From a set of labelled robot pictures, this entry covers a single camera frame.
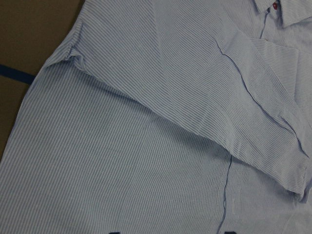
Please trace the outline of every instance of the shirt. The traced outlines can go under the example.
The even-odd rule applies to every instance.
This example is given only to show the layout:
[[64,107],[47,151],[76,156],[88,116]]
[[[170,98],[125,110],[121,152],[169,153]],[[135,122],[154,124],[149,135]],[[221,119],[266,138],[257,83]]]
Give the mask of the shirt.
[[310,54],[230,5],[87,0],[20,107],[0,231],[309,233]]

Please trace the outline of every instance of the cardboard surface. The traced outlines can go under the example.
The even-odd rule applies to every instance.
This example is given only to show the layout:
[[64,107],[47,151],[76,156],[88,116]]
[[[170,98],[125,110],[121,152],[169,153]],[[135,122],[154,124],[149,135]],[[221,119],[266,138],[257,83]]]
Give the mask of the cardboard surface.
[[[0,0],[0,64],[36,75],[84,0]],[[0,159],[29,85],[0,76]]]
[[73,26],[82,0],[0,1],[0,64],[36,75]]
[[0,156],[2,156],[22,98],[29,85],[0,76],[0,87]]

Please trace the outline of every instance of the fabric fold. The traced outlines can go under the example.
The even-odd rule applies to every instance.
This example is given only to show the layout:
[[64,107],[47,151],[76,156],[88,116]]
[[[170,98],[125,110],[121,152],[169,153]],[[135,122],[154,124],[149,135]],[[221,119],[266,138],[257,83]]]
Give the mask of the fabric fold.
[[83,8],[45,66],[73,60],[303,198],[312,129],[218,1],[91,1]]
[[280,3],[284,28],[312,17],[310,0],[280,0]]

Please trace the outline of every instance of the shirt collar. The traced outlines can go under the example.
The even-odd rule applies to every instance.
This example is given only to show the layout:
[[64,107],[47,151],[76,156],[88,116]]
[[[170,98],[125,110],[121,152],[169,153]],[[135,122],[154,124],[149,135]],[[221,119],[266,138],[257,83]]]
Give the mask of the shirt collar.
[[[254,0],[259,12],[266,11],[275,0]],[[283,27],[288,27],[312,17],[311,0],[280,0]]]

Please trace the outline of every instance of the blue pinstripe fabric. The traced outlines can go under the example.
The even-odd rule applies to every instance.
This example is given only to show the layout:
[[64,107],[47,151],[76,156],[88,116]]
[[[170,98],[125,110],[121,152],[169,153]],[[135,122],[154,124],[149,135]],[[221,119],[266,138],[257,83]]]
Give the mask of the blue pinstripe fabric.
[[309,233],[312,56],[230,5],[87,0],[19,110],[0,231]]
[[266,11],[269,7],[273,10],[272,4],[279,3],[283,28],[312,17],[312,2],[310,0],[254,0],[254,2],[260,12]]
[[[266,4],[261,11],[257,9],[255,2],[264,3],[265,1],[262,0],[220,0],[220,2],[230,19],[248,37],[263,39],[276,45],[312,54],[312,11],[309,10],[312,5],[311,1],[285,0],[281,1],[277,10],[272,5]],[[291,7],[286,9],[283,4],[291,5]],[[310,14],[309,17],[297,23],[294,18],[291,25],[284,27],[285,12],[298,10],[300,11],[300,14],[297,13],[298,17],[308,16],[304,13],[306,10]]]

